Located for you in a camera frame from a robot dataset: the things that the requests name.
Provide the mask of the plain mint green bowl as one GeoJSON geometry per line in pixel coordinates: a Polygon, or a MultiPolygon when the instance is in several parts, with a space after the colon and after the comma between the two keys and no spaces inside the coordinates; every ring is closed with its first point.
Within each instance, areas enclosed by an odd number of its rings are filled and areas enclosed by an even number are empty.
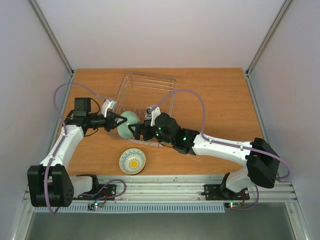
{"type": "Polygon", "coordinates": [[[117,132],[120,137],[129,139],[133,137],[133,134],[129,129],[129,125],[138,124],[140,119],[133,111],[125,111],[121,114],[121,116],[126,118],[126,121],[117,127],[117,132]]]}

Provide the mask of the blue yellow patterned bowl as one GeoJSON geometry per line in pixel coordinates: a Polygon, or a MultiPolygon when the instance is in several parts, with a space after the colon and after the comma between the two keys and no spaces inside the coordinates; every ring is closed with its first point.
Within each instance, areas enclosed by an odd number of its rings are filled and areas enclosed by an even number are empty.
{"type": "Polygon", "coordinates": [[[127,149],[119,158],[120,170],[127,175],[137,175],[146,165],[146,156],[137,148],[127,149]]]}

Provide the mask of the wire dish rack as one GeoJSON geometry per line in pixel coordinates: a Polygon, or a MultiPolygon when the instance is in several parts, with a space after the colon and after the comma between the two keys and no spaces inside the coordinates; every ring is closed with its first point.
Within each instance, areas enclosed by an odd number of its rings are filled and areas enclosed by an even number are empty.
{"type": "Polygon", "coordinates": [[[142,123],[148,107],[158,104],[177,88],[171,77],[146,73],[126,72],[121,80],[115,100],[115,113],[134,112],[142,123]]]}

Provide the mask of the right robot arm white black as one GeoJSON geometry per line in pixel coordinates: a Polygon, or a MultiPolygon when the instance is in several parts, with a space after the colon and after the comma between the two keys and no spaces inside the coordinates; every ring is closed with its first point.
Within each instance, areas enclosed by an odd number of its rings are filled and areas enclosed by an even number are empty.
{"type": "Polygon", "coordinates": [[[166,113],[160,113],[143,123],[126,126],[136,140],[156,139],[167,143],[180,154],[210,156],[231,161],[242,166],[236,172],[224,175],[218,193],[229,200],[237,193],[252,186],[272,189],[275,186],[280,165],[278,155],[262,138],[252,142],[236,142],[203,134],[197,130],[182,128],[166,113]]]}

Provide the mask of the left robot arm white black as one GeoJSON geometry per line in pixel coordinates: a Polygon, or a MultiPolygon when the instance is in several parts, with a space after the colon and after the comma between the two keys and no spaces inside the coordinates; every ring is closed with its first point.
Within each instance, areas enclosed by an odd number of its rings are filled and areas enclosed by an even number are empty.
{"type": "Polygon", "coordinates": [[[101,193],[98,178],[94,174],[82,174],[70,178],[68,166],[71,158],[88,130],[103,128],[109,132],[126,121],[114,112],[117,102],[106,99],[98,112],[92,112],[91,98],[77,97],[74,108],[63,120],[60,135],[49,154],[39,165],[27,171],[30,202],[33,207],[68,207],[73,199],[86,196],[96,199],[101,193]]]}

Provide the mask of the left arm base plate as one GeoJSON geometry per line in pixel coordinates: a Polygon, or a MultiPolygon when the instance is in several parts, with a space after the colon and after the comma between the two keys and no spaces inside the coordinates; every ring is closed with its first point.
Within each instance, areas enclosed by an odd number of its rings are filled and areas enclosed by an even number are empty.
{"type": "Polygon", "coordinates": [[[113,201],[115,199],[115,195],[117,193],[117,186],[115,184],[108,184],[103,188],[101,192],[99,192],[96,195],[79,195],[77,197],[74,197],[73,200],[79,200],[79,201],[94,201],[96,199],[102,198],[103,200],[106,199],[106,196],[108,196],[108,201],[113,201]]]}

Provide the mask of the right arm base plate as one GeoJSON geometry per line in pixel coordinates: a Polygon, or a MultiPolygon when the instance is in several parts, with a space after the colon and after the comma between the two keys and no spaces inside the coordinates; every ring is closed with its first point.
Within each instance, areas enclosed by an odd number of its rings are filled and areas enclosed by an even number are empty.
{"type": "Polygon", "coordinates": [[[250,199],[247,188],[242,189],[240,192],[233,192],[219,184],[205,184],[201,195],[205,196],[206,201],[247,201],[250,199]]]}

